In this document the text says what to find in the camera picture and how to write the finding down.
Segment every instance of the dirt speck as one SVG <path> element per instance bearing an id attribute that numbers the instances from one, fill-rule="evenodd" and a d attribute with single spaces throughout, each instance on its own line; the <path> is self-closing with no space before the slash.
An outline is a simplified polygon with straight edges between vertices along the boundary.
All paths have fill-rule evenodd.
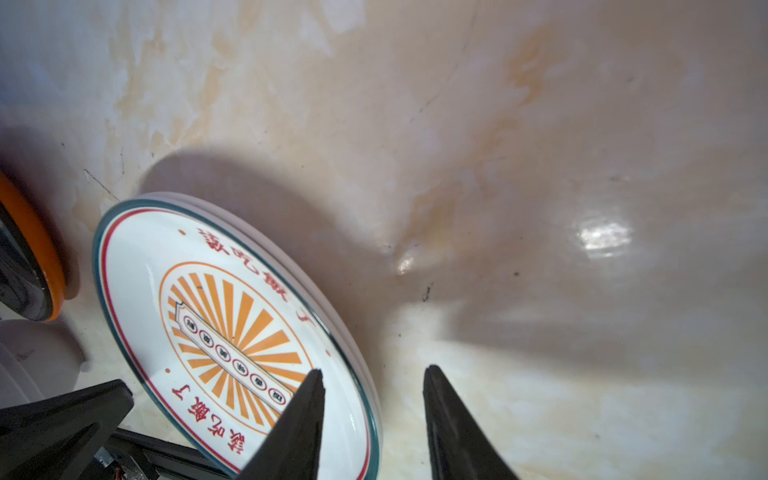
<path id="1" fill-rule="evenodd" d="M 432 284 L 430 283 L 427 285 L 427 291 L 424 295 L 422 295 L 422 302 L 426 302 L 429 300 L 429 293 L 432 292 Z"/>
<path id="2" fill-rule="evenodd" d="M 35 349 L 29 350 L 28 352 L 25 352 L 25 353 L 19 353 L 18 355 L 16 355 L 16 359 L 17 359 L 19 362 L 23 362 L 24 360 L 28 359 L 28 358 L 29 358 L 29 356 L 30 356 L 32 353 L 35 353 Z"/>

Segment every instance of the beige marble countertop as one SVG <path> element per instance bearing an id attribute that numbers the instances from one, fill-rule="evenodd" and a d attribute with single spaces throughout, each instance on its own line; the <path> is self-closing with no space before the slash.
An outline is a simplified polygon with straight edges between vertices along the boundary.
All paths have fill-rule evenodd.
<path id="1" fill-rule="evenodd" d="M 5 2 L 0 167 L 124 426 L 101 215 L 193 194 L 318 284 L 427 478 L 439 364 L 524 480 L 768 476 L 764 2 Z"/>

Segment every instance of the orange ring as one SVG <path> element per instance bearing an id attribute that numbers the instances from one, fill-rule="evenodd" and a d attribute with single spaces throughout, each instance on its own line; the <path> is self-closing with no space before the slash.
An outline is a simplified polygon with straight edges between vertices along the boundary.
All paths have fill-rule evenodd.
<path id="1" fill-rule="evenodd" d="M 22 196 L 22 192 L 3 174 L 0 174 L 0 204 L 5 207 L 16 227 L 22 232 L 48 284 L 51 316 L 45 321 L 49 322 L 58 317 L 64 303 L 64 270 L 61 268 L 58 253 L 35 210 Z"/>

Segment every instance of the teal plate border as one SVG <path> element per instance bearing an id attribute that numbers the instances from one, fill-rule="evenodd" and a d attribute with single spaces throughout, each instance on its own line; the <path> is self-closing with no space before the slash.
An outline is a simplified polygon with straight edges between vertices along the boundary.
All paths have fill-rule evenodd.
<path id="1" fill-rule="evenodd" d="M 136 199 L 136 200 L 126 200 L 123 202 L 120 202 L 119 204 L 115 205 L 107 213 L 104 214 L 104 216 L 101 218 L 101 222 L 99 222 L 98 227 L 96 229 L 96 232 L 94 233 L 94 244 L 93 248 L 91 249 L 92 255 L 91 255 L 91 263 L 92 263 L 92 270 L 94 274 L 94 283 L 96 286 L 96 292 L 98 294 L 99 303 L 101 304 L 101 309 L 104 311 L 104 317 L 107 319 L 107 323 L 109 325 L 109 330 L 112 331 L 112 336 L 114 337 L 115 341 L 118 343 L 118 346 L 120 346 L 120 351 L 123 353 L 123 357 L 125 357 L 125 361 L 128 363 L 129 366 L 131 366 L 131 370 L 133 370 L 136 377 L 141 382 L 141 386 L 144 387 L 144 390 L 149 394 L 152 401 L 157 405 L 157 407 L 160 409 L 160 411 L 163 413 L 163 415 L 170 420 L 170 422 L 176 426 L 177 430 L 181 432 L 184 437 L 189 440 L 189 442 L 193 445 L 200 444 L 192 438 L 191 435 L 187 433 L 186 430 L 182 429 L 181 426 L 176 422 L 176 420 L 171 416 L 168 411 L 162 406 L 160 401 L 155 396 L 154 392 L 152 392 L 152 389 L 149 388 L 149 386 L 144 381 L 144 378 L 139 373 L 138 368 L 132 363 L 130 356 L 128 355 L 128 352 L 125 349 L 125 345 L 123 345 L 122 340 L 120 339 L 120 336 L 118 335 L 117 330 L 114 328 L 114 321 L 112 319 L 112 316 L 109 313 L 109 309 L 107 308 L 107 302 L 104 298 L 104 292 L 101 288 L 101 274 L 99 273 L 99 253 L 101 251 L 101 240 L 104 238 L 104 231 L 107 229 L 107 226 L 111 223 L 111 221 L 117 216 L 122 214 L 123 212 L 126 212 L 128 210 L 133 210 L 135 208 L 146 208 L 146 207 L 153 207 L 153 208 L 162 208 L 165 210 L 175 211 L 184 215 L 187 215 L 191 218 L 194 218 L 195 220 L 198 220 L 200 222 L 205 223 L 209 227 L 215 228 L 217 230 L 223 231 L 224 233 L 227 233 L 233 240 L 238 242 L 238 244 L 247 250 L 251 255 L 254 255 L 256 258 L 258 258 L 262 263 L 267 265 L 272 271 L 282 280 L 283 285 L 287 286 L 291 292 L 293 292 L 293 295 L 296 296 L 301 302 L 304 304 L 304 306 L 307 308 L 307 311 L 309 311 L 312 316 L 315 318 L 315 321 L 318 322 L 318 324 L 323 328 L 323 331 L 326 333 L 328 338 L 330 338 L 331 342 L 333 342 L 333 346 L 336 347 L 336 350 L 341 355 L 342 359 L 344 360 L 344 364 L 346 365 L 346 368 L 349 370 L 349 373 L 352 374 L 352 378 L 355 381 L 355 387 L 357 388 L 358 393 L 360 394 L 360 398 L 362 399 L 362 404 L 366 409 L 366 418 L 368 419 L 368 429 L 370 431 L 370 453 L 369 453 L 369 461 L 368 461 L 368 469 L 366 471 L 365 480 L 375 480 L 375 478 L 379 474 L 379 432 L 376 429 L 376 422 L 373 418 L 373 410 L 371 409 L 370 401 L 368 400 L 368 397 L 366 396 L 365 391 L 362 389 L 362 385 L 360 383 L 360 379 L 357 377 L 357 374 L 355 373 L 355 370 L 352 368 L 352 365 L 349 363 L 349 359 L 346 358 L 346 355 L 344 354 L 343 350 L 339 347 L 338 342 L 335 338 L 333 338 L 333 335 L 331 335 L 330 331 L 328 330 L 328 327 L 326 324 L 320 319 L 320 317 L 317 315 L 315 310 L 307 304 L 307 302 L 304 300 L 304 298 L 298 294 L 297 291 L 291 286 L 290 283 L 288 283 L 282 275 L 280 275 L 280 272 L 276 270 L 271 263 L 265 261 L 264 258 L 261 257 L 258 253 L 251 250 L 247 245 L 244 245 L 242 242 L 240 242 L 235 236 L 233 236 L 231 233 L 227 232 L 227 229 L 222 228 L 221 225 L 218 223 L 214 223 L 211 220 L 208 220 L 206 217 L 202 217 L 199 214 L 196 214 L 192 211 L 189 211 L 183 207 L 179 207 L 177 205 L 173 204 L 167 204 L 160 200 L 149 200 L 149 199 Z M 223 472 L 228 473 L 233 478 L 237 476 L 237 473 L 226 466 L 224 463 L 220 462 L 216 458 L 214 458 L 206 449 L 203 449 L 200 447 L 198 451 L 202 452 L 203 455 L 205 455 L 211 462 L 221 469 Z"/>

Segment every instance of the orange wheel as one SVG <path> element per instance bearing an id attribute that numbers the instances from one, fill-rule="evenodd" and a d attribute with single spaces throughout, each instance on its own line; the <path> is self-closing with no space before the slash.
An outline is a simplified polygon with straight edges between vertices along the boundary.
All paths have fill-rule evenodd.
<path id="1" fill-rule="evenodd" d="M 0 301 L 30 320 L 53 320 L 64 303 L 64 271 L 45 227 L 0 174 Z"/>

